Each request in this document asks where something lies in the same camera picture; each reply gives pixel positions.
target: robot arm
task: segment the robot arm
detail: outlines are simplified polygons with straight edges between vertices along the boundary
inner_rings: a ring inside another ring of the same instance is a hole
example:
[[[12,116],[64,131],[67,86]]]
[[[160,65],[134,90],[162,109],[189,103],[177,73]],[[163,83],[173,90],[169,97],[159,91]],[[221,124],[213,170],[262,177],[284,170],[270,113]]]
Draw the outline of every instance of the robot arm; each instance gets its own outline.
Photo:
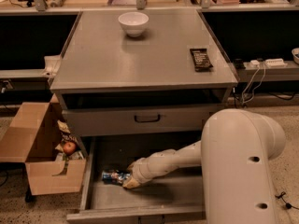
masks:
[[[132,189],[177,168],[202,165],[209,224],[278,224],[268,160],[285,142],[273,119],[224,109],[206,122],[201,141],[132,163],[123,186]]]

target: cabinet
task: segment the cabinet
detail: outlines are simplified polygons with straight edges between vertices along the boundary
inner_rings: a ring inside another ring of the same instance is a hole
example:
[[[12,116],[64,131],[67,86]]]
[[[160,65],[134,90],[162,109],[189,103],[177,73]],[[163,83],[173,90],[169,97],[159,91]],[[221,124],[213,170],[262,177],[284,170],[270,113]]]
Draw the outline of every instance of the cabinet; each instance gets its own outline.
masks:
[[[71,132],[89,153],[81,207],[67,219],[204,218],[200,169],[134,191],[103,185],[99,177],[104,168],[124,169],[138,157],[199,140],[205,121],[224,108],[237,83],[196,9],[142,10],[149,28],[138,38],[118,24],[126,11],[84,11],[51,85]],[[191,48],[206,48],[214,67],[195,72]]]

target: open cardboard box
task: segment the open cardboard box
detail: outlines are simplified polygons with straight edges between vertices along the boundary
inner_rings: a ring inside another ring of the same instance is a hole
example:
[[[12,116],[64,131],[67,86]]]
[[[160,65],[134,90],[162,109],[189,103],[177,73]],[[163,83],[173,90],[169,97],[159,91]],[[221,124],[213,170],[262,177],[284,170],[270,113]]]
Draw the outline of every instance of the open cardboard box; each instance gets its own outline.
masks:
[[[23,103],[0,140],[0,162],[24,162],[33,195],[80,191],[86,160],[55,161],[61,142],[57,120],[62,118],[57,100]]]

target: speckled floor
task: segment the speckled floor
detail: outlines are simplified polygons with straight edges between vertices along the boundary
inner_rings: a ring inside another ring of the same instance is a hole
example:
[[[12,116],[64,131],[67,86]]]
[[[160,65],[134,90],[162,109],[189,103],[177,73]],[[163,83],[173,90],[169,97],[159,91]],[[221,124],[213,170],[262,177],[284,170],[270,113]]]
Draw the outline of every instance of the speckled floor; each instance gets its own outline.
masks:
[[[257,98],[248,103],[248,111],[267,115],[278,121],[287,136],[284,152],[275,160],[270,161],[270,169],[277,194],[285,191],[285,200],[299,207],[299,98],[282,101],[278,98],[260,100]],[[12,115],[0,107],[0,138],[2,138]],[[62,195],[36,196],[27,203],[25,192],[27,178],[22,169],[7,170],[8,179],[0,187],[0,223],[67,223],[66,215],[75,213],[80,204],[80,193]],[[5,180],[6,173],[0,173],[0,184]],[[280,224],[298,224],[299,210],[286,210],[284,202],[277,201]],[[205,220],[177,222],[177,224],[206,224]]]

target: bowl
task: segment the bowl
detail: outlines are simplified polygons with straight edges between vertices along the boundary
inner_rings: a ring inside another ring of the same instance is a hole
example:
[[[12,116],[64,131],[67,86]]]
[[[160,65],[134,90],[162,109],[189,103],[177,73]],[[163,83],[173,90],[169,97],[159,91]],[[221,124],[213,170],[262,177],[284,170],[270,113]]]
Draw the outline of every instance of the bowl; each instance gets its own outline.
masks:
[[[299,64],[299,48],[292,50],[293,60]]]
[[[122,30],[130,37],[138,37],[147,29],[149,17],[141,12],[127,12],[119,16]]]

